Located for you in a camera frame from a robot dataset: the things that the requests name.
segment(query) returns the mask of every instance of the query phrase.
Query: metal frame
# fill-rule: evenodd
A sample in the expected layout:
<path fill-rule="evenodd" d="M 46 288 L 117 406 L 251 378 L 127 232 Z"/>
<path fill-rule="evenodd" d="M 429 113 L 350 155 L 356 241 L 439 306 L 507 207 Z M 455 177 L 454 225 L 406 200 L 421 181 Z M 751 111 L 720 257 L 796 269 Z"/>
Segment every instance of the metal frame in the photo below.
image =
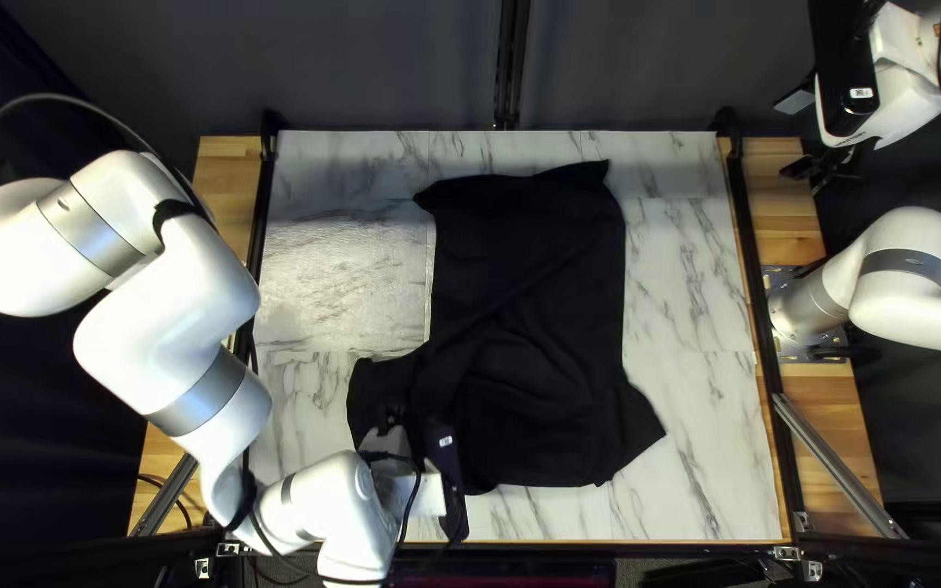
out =
<path fill-rule="evenodd" d="M 199 462 L 191 457 L 190 453 L 181 456 L 180 461 L 176 463 L 176 468 L 165 480 L 162 488 L 159 488 L 155 498 L 151 498 L 148 509 L 140 516 L 130 537 L 149 537 L 158 532 L 162 527 L 162 522 L 173 509 L 173 504 L 187 487 L 194 470 L 199 466 Z"/>
<path fill-rule="evenodd" d="M 517 125 L 520 112 L 521 78 L 525 59 L 525 46 L 529 20 L 529 0 L 504 0 L 500 24 L 500 45 L 497 61 L 497 88 L 494 95 L 492 128 L 508 130 Z M 250 234 L 247 267 L 258 281 L 260 260 L 264 248 L 271 182 L 274 174 L 275 145 L 277 132 L 289 127 L 280 117 L 265 113 L 261 126 L 261 156 L 259 183 L 254 207 L 253 225 Z M 751 314 L 757 340 L 757 352 L 761 370 L 765 376 L 765 396 L 774 419 L 776 461 L 782 481 L 786 512 L 791 516 L 790 544 L 765 543 L 470 543 L 454 546 L 446 555 L 446 561 L 485 561 L 497 555 L 519 556 L 537 560 L 567 560 L 568 558 L 699 558 L 758 560 L 762 568 L 768 569 L 772 560 L 798 569 L 800 578 L 817 581 L 822 577 L 824 564 L 834 569 L 845 565 L 859 565 L 872 569 L 892 570 L 897 573 L 938 575 L 941 577 L 941 542 L 913 541 L 906 538 L 895 521 L 874 500 L 856 476 L 836 453 L 825 443 L 822 436 L 802 418 L 793 407 L 782 386 L 779 360 L 767 318 L 765 284 L 761 275 L 753 218 L 747 193 L 746 176 L 742 168 L 742 135 L 735 115 L 730 109 L 722 109 L 714 120 L 719 133 L 730 138 L 732 149 L 725 158 L 729 189 L 736 224 L 739 229 L 739 245 L 742 260 L 748 271 L 747 289 L 751 302 Z M 240 328 L 235 337 L 235 354 L 240 358 L 254 352 L 252 320 Z M 792 435 L 823 463 L 839 488 L 852 503 L 875 525 L 882 538 L 857 538 L 816 534 L 804 509 Z M 437 545 L 407 544 L 396 559 L 398 561 L 424 559 L 436 556 Z M 216 556 L 229 558 L 236 555 L 253 555 L 248 550 L 224 548 Z"/>

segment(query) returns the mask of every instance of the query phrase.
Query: metal bracket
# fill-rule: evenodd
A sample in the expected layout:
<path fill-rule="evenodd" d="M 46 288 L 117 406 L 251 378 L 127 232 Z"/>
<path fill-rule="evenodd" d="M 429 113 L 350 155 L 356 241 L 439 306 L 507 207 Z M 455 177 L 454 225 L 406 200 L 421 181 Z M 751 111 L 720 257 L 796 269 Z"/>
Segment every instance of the metal bracket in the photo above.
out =
<path fill-rule="evenodd" d="M 823 564 L 820 562 L 801 562 L 804 571 L 804 581 L 820 581 L 823 579 Z"/>
<path fill-rule="evenodd" d="M 234 558 L 246 552 L 252 552 L 253 549 L 241 541 L 223 541 L 216 544 L 216 556 L 218 558 Z"/>
<path fill-rule="evenodd" d="M 194 560 L 194 576 L 199 580 L 209 580 L 209 558 Z"/>
<path fill-rule="evenodd" d="M 796 528 L 797 532 L 810 532 L 816 530 L 816 527 L 811 524 L 811 518 L 808 517 L 808 513 L 805 513 L 804 511 L 793 512 L 793 528 Z"/>
<path fill-rule="evenodd" d="M 786 287 L 797 274 L 793 270 L 798 266 L 761 266 L 761 277 L 765 282 L 765 292 L 776 287 Z M 810 352 L 814 347 L 826 350 L 826 348 L 848 346 L 848 336 L 843 327 L 833 327 L 821 335 L 823 342 L 817 345 L 802 345 L 796 341 L 779 335 L 776 329 L 772 329 L 772 339 L 776 344 L 776 354 L 779 356 L 779 363 L 846 363 L 848 358 L 844 356 L 819 357 L 813 359 Z"/>
<path fill-rule="evenodd" d="M 800 562 L 801 549 L 792 545 L 776 545 L 772 548 L 772 557 L 780 562 Z"/>

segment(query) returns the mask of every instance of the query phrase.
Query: gray wall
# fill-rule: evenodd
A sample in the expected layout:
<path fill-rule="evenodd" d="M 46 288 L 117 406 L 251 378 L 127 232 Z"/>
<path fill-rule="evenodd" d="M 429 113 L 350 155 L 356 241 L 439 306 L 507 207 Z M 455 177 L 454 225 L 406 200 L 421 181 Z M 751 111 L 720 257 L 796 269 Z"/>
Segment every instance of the gray wall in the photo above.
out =
<path fill-rule="evenodd" d="M 72 81 L 189 167 L 198 137 L 487 127 L 501 0 L 2 0 Z M 754 131 L 811 67 L 806 0 L 536 0 L 523 127 Z"/>
<path fill-rule="evenodd" d="M 733 106 L 754 132 L 812 66 L 806 0 L 533 2 L 522 125 L 704 128 Z"/>
<path fill-rule="evenodd" d="M 90 99 L 181 167 L 198 138 L 484 127 L 499 0 L 3 0 Z"/>

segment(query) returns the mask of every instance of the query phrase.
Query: gray marble veining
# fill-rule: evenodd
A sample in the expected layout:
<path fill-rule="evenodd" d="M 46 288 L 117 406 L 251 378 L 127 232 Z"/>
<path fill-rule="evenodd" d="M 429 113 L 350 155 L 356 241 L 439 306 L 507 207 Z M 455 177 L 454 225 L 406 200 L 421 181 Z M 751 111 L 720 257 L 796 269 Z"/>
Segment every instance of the gray marble veining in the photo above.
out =
<path fill-rule="evenodd" d="M 467 498 L 472 540 L 780 536 L 746 300 L 707 133 L 284 132 L 268 215 L 257 354 L 275 407 L 251 450 L 263 482 L 351 448 L 359 357 L 425 340 L 434 226 L 411 197 L 477 174 L 608 158 L 626 219 L 623 358 L 668 435 L 602 487 Z M 442 541 L 414 520 L 410 541 Z"/>

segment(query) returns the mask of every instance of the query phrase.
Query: metal mounting plate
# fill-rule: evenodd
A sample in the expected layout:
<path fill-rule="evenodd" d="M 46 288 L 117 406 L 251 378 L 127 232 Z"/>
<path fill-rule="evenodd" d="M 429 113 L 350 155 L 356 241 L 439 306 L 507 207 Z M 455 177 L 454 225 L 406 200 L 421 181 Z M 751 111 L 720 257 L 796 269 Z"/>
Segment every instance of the metal mounting plate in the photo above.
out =
<path fill-rule="evenodd" d="M 761 277 L 765 282 L 765 292 L 773 287 L 782 287 L 787 284 L 795 277 L 793 270 L 797 268 L 798 266 L 761 266 Z M 845 336 L 843 327 L 831 328 L 822 336 L 824 342 L 816 345 L 816 347 L 848 346 L 848 338 Z M 845 363 L 848 361 L 848 358 L 845 357 L 812 359 L 808 354 L 811 346 L 802 345 L 791 341 L 791 339 L 781 337 L 775 329 L 772 329 L 772 338 L 776 342 L 776 354 L 779 356 L 779 363 Z"/>

